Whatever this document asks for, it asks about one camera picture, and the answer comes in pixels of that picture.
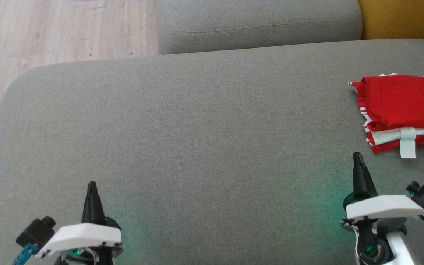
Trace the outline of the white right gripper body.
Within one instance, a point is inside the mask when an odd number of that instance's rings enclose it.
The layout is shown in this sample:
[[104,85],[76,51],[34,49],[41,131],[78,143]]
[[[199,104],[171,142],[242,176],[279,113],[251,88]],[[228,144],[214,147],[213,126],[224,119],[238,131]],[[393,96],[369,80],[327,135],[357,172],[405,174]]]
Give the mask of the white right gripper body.
[[344,218],[355,222],[364,218],[424,218],[424,209],[406,195],[373,196],[353,192],[343,201]]

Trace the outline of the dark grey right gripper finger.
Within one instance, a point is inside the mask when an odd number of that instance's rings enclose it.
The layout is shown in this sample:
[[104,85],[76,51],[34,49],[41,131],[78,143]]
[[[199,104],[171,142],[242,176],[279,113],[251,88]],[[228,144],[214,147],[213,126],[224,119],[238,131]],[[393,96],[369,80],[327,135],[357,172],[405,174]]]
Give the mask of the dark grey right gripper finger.
[[360,152],[353,153],[353,194],[357,198],[378,196],[370,172]]

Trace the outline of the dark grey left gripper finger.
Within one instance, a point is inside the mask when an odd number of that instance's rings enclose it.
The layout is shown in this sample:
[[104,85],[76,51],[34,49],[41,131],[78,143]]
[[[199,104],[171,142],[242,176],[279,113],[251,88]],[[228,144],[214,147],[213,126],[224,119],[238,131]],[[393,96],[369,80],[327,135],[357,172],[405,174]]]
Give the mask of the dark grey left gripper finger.
[[106,225],[104,208],[95,181],[88,183],[81,223]]

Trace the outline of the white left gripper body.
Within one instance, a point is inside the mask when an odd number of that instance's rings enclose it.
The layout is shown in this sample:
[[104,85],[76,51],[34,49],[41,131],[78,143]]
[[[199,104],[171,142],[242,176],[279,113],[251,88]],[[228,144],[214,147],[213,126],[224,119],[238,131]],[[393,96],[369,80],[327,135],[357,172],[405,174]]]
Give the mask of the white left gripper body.
[[97,247],[113,249],[114,257],[122,253],[121,228],[112,218],[106,218],[106,225],[80,223],[63,226],[54,233],[35,256],[44,258],[46,255],[73,249]]

